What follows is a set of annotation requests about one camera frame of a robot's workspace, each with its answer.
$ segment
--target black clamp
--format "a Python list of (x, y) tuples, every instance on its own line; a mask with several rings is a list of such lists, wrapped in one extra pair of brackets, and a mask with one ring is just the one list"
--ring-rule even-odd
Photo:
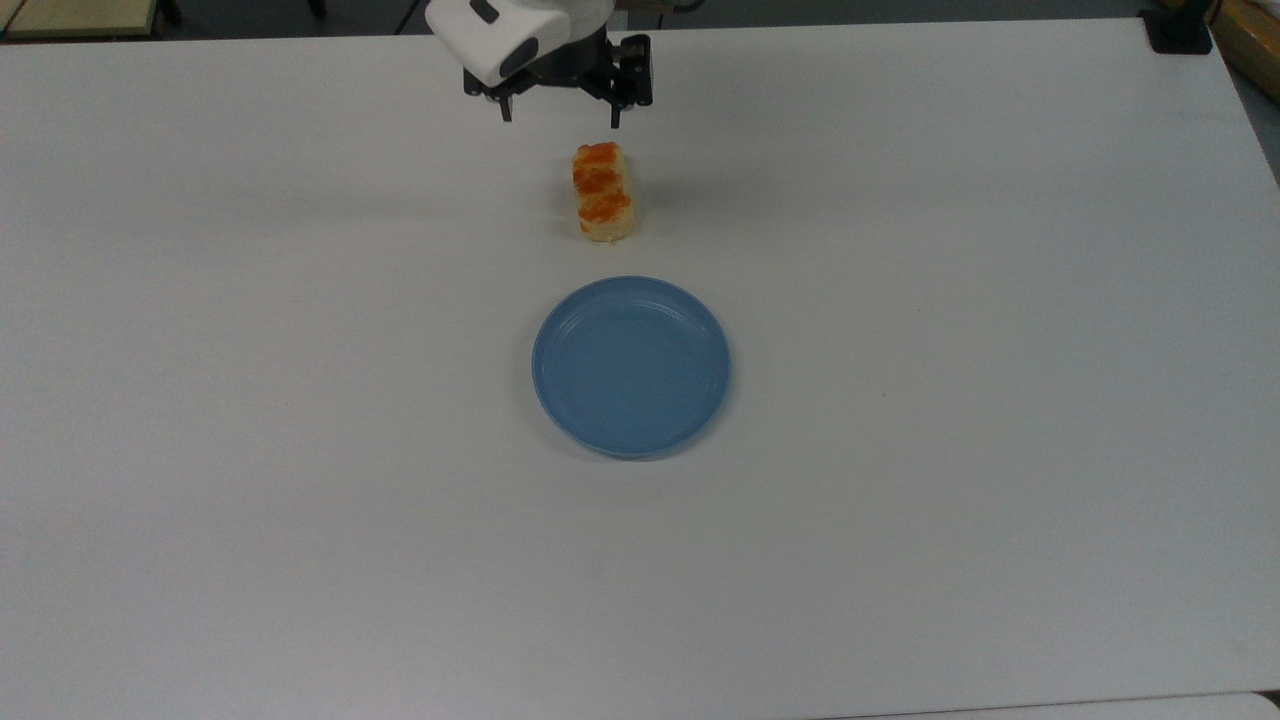
[(511, 99), (534, 86), (579, 87), (612, 108), (609, 126), (617, 128), (622, 110), (653, 104), (653, 54), (648, 35), (634, 35), (613, 45), (602, 27), (511, 73), (502, 83), (489, 87), (462, 70), (462, 90), (484, 95), (502, 108), (502, 119), (511, 122)]
[(1151, 49), (1161, 55), (1208, 55), (1213, 38), (1204, 15), (1215, 0), (1187, 0), (1176, 10), (1143, 10), (1138, 17), (1147, 24)]

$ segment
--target plate rim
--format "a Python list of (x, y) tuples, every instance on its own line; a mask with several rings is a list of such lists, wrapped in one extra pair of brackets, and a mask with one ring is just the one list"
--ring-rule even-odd
[[(714, 395), (714, 401), (710, 404), (710, 410), (705, 414), (705, 416), (701, 418), (698, 423), (691, 424), (690, 429), (687, 430), (687, 434), (684, 434), (684, 437), (678, 437), (675, 442), (663, 443), (663, 445), (660, 445), (658, 447), (645, 448), (645, 450), (640, 450), (640, 451), (630, 451), (630, 450), (617, 450), (617, 448), (602, 447), (602, 446), (599, 446), (596, 443), (589, 442), (588, 439), (580, 437), (579, 434), (576, 434), (575, 432), (572, 432), (567, 427), (564, 427), (564, 424), (561, 421), (561, 419), (556, 416), (556, 413), (552, 411), (552, 409), (550, 409), (550, 406), (548, 404), (548, 400), (544, 397), (544, 387), (543, 387), (543, 384), (544, 384), (545, 373), (543, 373), (541, 369), (539, 368), (539, 355), (543, 354), (544, 348), (554, 338), (556, 332), (558, 332), (559, 324), (557, 324), (554, 329), (552, 328), (552, 320), (557, 315), (562, 314), (562, 311), (567, 306), (570, 306), (571, 304), (573, 304), (584, 293), (590, 292), (593, 288), (598, 288), (602, 284), (613, 284), (613, 283), (623, 283), (623, 282), (634, 282), (634, 281), (639, 281), (639, 282), (646, 283), (646, 284), (658, 286), (663, 291), (666, 291), (668, 293), (673, 293), (677, 297), (682, 299), (685, 302), (690, 302), (691, 301), (692, 305), (694, 305), (694, 307), (700, 309), (701, 313), (705, 314), (707, 319), (709, 320), (709, 328), (708, 328), (709, 332), (707, 334), (708, 334), (708, 337), (710, 337), (713, 340), (713, 342), (717, 346), (717, 348), (722, 350), (722, 355), (723, 355), (723, 359), (724, 359), (724, 370), (723, 370), (723, 374), (722, 374), (723, 379), (719, 382), (719, 389)], [(708, 427), (710, 427), (712, 420), (716, 419), (716, 416), (719, 414), (721, 409), (724, 406), (724, 400), (728, 397), (730, 384), (732, 383), (732, 377), (733, 377), (732, 368), (733, 368), (733, 354), (730, 350), (728, 337), (724, 334), (724, 328), (721, 324), (719, 318), (717, 318), (716, 314), (712, 313), (710, 307), (708, 307), (705, 302), (703, 302), (701, 300), (699, 300), (698, 296), (695, 296), (694, 293), (689, 292), (687, 290), (677, 286), (676, 283), (664, 281), (662, 278), (649, 277), (649, 275), (612, 275), (612, 277), (600, 278), (600, 279), (589, 282), (589, 283), (586, 283), (586, 284), (584, 284), (584, 286), (573, 290), (572, 292), (570, 292), (568, 295), (566, 295), (563, 299), (561, 299), (561, 301), (557, 302), (556, 306), (552, 307), (552, 310), (543, 319), (543, 323), (541, 323), (541, 325), (538, 329), (538, 334), (534, 337), (534, 346), (532, 346), (532, 350), (530, 352), (530, 370), (531, 370), (530, 374), (531, 374), (531, 379), (532, 379), (532, 383), (534, 383), (534, 395), (538, 396), (538, 404), (541, 406), (543, 413), (545, 413), (547, 416), (550, 418), (550, 420), (556, 424), (557, 428), (561, 429), (561, 432), (563, 432), (568, 437), (573, 438), (573, 441), (577, 442), (579, 445), (581, 445), (581, 446), (584, 446), (584, 447), (586, 447), (589, 450), (593, 450), (595, 452), (599, 452), (602, 455), (607, 455), (609, 457), (617, 457), (617, 459), (622, 459), (622, 460), (640, 460), (640, 459), (663, 457), (663, 456), (671, 455), (671, 454), (673, 454), (673, 452), (684, 448), (690, 442), (695, 441), (699, 436), (701, 436), (701, 433)]]

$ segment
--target food item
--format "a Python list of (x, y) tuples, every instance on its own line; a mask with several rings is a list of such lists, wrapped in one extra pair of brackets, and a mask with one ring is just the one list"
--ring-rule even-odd
[(582, 234), (611, 242), (635, 227), (635, 206), (627, 191), (627, 165), (617, 142), (584, 145), (573, 155), (573, 190)]

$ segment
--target table surface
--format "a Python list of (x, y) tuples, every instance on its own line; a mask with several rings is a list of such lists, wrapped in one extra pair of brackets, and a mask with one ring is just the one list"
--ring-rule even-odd
[(1280, 717), (1280, 708), (1262, 696), (1251, 693), (931, 712), (893, 717), (896, 720), (1276, 720)]
[[(515, 123), (421, 37), (0, 47), (12, 717), (765, 720), (1280, 679), (1280, 193), (1137, 20), (654, 35)], [(620, 141), (640, 223), (577, 236)], [(659, 461), (529, 352), (675, 282)]]

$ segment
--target plastic plate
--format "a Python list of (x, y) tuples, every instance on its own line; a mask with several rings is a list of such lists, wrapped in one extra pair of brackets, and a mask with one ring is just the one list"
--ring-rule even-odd
[(716, 415), (728, 389), (728, 343), (692, 295), (617, 277), (552, 310), (532, 370), (543, 409), (571, 437), (614, 457), (652, 457), (681, 447)]

